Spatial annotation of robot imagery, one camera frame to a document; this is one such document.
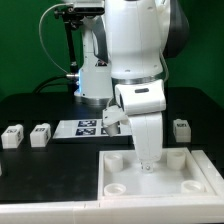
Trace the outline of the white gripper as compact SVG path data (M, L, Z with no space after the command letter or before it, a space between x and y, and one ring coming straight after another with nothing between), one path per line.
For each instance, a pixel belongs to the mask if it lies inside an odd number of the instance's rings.
M117 104L128 117L141 170L143 173L152 173L153 163L159 161L162 155L162 112L166 109L163 81L118 84L115 96Z

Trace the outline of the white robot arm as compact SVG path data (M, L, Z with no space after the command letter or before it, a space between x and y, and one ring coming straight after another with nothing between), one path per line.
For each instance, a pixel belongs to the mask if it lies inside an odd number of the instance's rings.
M108 135L118 123L129 124L142 170L150 172L162 155L164 95L168 71L163 52L184 40L188 23L177 0L77 0L74 7L91 20L98 16L105 32L105 55L113 97L102 112Z

